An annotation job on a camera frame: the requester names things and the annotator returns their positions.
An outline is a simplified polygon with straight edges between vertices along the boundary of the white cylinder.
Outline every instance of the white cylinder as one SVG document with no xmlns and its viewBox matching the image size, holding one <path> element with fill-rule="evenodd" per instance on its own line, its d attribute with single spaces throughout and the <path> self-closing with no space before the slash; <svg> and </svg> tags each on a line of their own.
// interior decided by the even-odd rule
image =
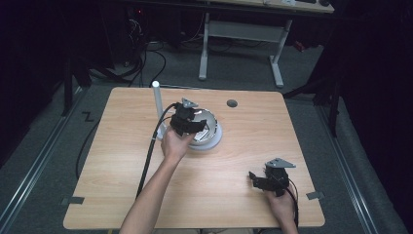
<svg viewBox="0 0 413 234">
<path fill-rule="evenodd" d="M 161 119 L 162 114 L 164 113 L 164 109 L 162 107 L 161 85 L 159 84 L 158 81 L 154 81 L 154 82 L 152 82 L 152 88 L 154 90 L 155 104 L 156 104 L 156 110 L 158 112 L 158 120 L 159 120 L 159 119 Z M 158 138 L 162 138 L 166 128 L 167 128 L 167 126 L 165 126 L 165 124 L 162 123 L 161 126 L 159 127 L 159 132 L 160 133 L 158 133 Z"/>
</svg>

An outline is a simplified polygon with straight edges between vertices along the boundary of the black cord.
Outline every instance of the black cord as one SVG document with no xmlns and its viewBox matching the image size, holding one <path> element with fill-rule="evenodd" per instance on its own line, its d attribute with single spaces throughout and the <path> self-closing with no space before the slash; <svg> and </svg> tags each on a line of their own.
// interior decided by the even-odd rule
<svg viewBox="0 0 413 234">
<path fill-rule="evenodd" d="M 297 194 L 297 198 L 295 198 L 295 196 L 292 194 L 292 192 L 288 189 L 288 187 L 285 187 L 282 185 L 282 183 L 275 177 L 272 175 L 272 178 L 274 178 L 282 187 L 285 191 L 288 192 L 288 194 L 291 196 L 292 201 L 294 202 L 294 212 L 295 212 L 295 216 L 294 216 L 294 222 L 295 222 L 295 226 L 297 226 L 298 228 L 298 190 L 297 190 L 297 186 L 295 186 L 295 183 L 292 182 L 291 179 L 289 179 L 289 181 L 291 181 L 291 183 L 294 185 L 295 188 L 295 193 Z"/>
<path fill-rule="evenodd" d="M 142 69 L 143 69 L 143 61 L 142 61 L 142 58 L 139 58 L 139 63 L 142 64 L 142 66 L 141 66 L 140 69 L 136 72 L 136 74 L 133 76 L 133 78 L 131 79 L 130 83 L 128 84 L 128 87 L 130 87 L 130 86 L 133 84 L 134 80 L 136 79 L 136 77 L 137 77 L 139 74 L 142 74 Z"/>
<path fill-rule="evenodd" d="M 151 143 L 149 145 L 148 154 L 146 156 L 146 162 L 145 162 L 145 167 L 143 168 L 142 178 L 140 179 L 139 187 L 137 188 L 136 198 L 139 196 L 140 192 L 143 189 L 143 184 L 145 183 L 145 178 L 146 178 L 146 174 L 148 173 L 149 164 L 151 162 L 152 151 L 154 150 L 154 145 L 156 142 L 156 136 L 158 134 L 158 129 L 161 126 L 161 124 L 164 122 L 164 117 L 167 114 L 167 112 L 173 107 L 176 107 L 176 103 L 171 104 L 170 106 L 168 106 L 168 108 L 164 110 L 164 113 L 162 113 L 161 117 L 159 118 L 158 124 L 156 125 L 154 134 L 152 135 Z"/>
<path fill-rule="evenodd" d="M 100 123 L 100 120 L 98 120 L 95 124 L 94 127 L 89 131 L 88 135 L 86 136 L 85 140 L 83 141 L 82 147 L 80 148 L 77 160 L 76 160 L 76 178 L 79 180 L 79 162 L 80 162 L 80 158 L 82 156 L 82 152 L 85 149 L 86 143 L 88 142 L 89 137 L 91 137 L 92 133 L 94 132 L 94 130 L 96 129 L 97 125 Z"/>
<path fill-rule="evenodd" d="M 257 234 L 261 234 L 263 231 L 266 231 L 267 229 L 260 229 Z"/>
<path fill-rule="evenodd" d="M 167 117 L 167 118 L 164 118 L 164 119 L 162 120 L 162 122 L 164 122 L 164 121 L 166 121 L 167 119 L 170 119 L 170 118 L 172 118 L 172 117 L 169 116 L 169 117 Z"/>
<path fill-rule="evenodd" d="M 137 47 L 135 49 L 133 49 L 133 54 L 135 55 L 134 57 L 137 57 L 136 59 L 136 63 L 134 65 L 134 67 L 122 74 L 115 74 L 111 71 L 109 71 L 108 69 L 106 69 L 105 67 L 100 66 L 99 64 L 88 60 L 86 58 L 80 58 L 80 60 L 82 62 L 84 62 L 87 66 L 89 67 L 93 67 L 95 70 L 97 70 L 99 73 L 101 73 L 102 75 L 96 74 L 92 71 L 89 71 L 89 74 L 92 75 L 95 78 L 98 79 L 109 79 L 109 80 L 113 80 L 119 83 L 129 83 L 131 84 L 131 80 L 127 80 L 125 79 L 125 77 L 133 75 L 135 72 L 137 72 L 136 74 L 139 74 L 139 72 L 142 70 L 144 63 L 142 63 L 142 59 L 140 57 L 140 52 L 146 50 L 145 47 L 147 47 L 147 44 L 144 43 L 146 41 L 146 39 L 148 38 L 149 33 L 144 33 L 142 35 L 142 38 L 140 41 L 143 41 L 143 43 L 137 45 Z"/>
<path fill-rule="evenodd" d="M 156 52 L 156 51 L 161 51 L 161 50 L 164 48 L 165 43 L 164 43 L 163 41 L 159 41 L 158 43 L 160 43 L 160 44 L 161 44 L 161 46 L 160 46 L 159 48 L 148 50 L 148 52 Z"/>
<path fill-rule="evenodd" d="M 199 40 L 201 40 L 201 39 L 203 39 L 203 37 L 200 37 L 196 40 L 192 40 L 190 42 L 181 42 L 181 46 L 189 48 L 189 49 L 198 49 L 198 48 L 202 47 L 202 45 L 203 45 L 202 41 L 199 42 Z"/>
<path fill-rule="evenodd" d="M 225 41 L 225 40 L 217 40 L 217 42 L 223 42 L 223 43 L 221 43 L 221 45 L 225 45 L 225 42 L 226 42 L 226 41 Z M 208 49 L 209 49 L 211 52 L 216 52 L 216 53 L 226 52 L 226 51 L 230 50 L 232 47 L 233 47 L 233 40 L 230 40 L 230 41 L 228 42 L 227 48 L 225 48 L 225 49 L 223 49 L 223 50 L 214 50 L 214 49 L 211 47 L 211 45 L 208 45 Z"/>
<path fill-rule="evenodd" d="M 147 54 L 147 49 L 148 47 L 146 46 L 144 52 L 144 56 L 143 56 L 143 66 L 142 66 L 142 70 L 140 71 L 140 77 L 139 77 L 139 83 L 138 86 L 143 88 L 143 67 L 145 67 L 146 64 L 146 54 Z"/>
<path fill-rule="evenodd" d="M 158 74 L 156 74 L 156 76 L 154 78 L 152 78 L 151 82 L 149 83 L 149 88 L 152 88 L 152 82 L 154 82 L 156 80 L 156 78 L 158 78 L 158 76 L 164 71 L 165 67 L 167 66 L 167 58 L 165 58 L 164 55 L 162 55 L 161 53 L 157 52 L 157 51 L 152 51 L 155 54 L 158 54 L 159 56 L 161 56 L 164 59 L 164 65 L 162 66 L 162 69 L 158 72 Z"/>
<path fill-rule="evenodd" d="M 265 42 L 265 41 L 260 41 L 260 42 L 255 42 L 254 45 L 248 45 L 246 43 L 242 43 L 242 40 L 234 40 L 234 45 L 236 46 L 242 46 L 242 47 L 248 47 L 248 48 L 256 48 L 256 47 L 260 47 L 260 46 L 265 46 L 267 44 L 270 44 L 269 42 Z"/>
</svg>

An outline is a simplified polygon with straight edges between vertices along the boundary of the wooden table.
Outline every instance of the wooden table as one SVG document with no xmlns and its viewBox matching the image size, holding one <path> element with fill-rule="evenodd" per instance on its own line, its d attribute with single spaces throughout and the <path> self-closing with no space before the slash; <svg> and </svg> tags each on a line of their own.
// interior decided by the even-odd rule
<svg viewBox="0 0 413 234">
<path fill-rule="evenodd" d="M 300 226 L 322 226 L 314 192 L 284 100 L 276 92 L 162 89 L 164 107 L 189 98 L 215 114 L 223 129 L 209 151 L 189 150 L 169 184 L 156 228 L 274 227 L 264 193 L 248 172 L 264 176 L 267 161 L 282 158 L 298 187 Z M 235 108 L 227 100 L 238 102 Z M 64 219 L 68 229 L 117 229 L 130 209 L 157 123 L 151 89 L 115 88 L 107 102 L 74 197 Z M 163 154 L 157 141 L 146 181 Z"/>
</svg>

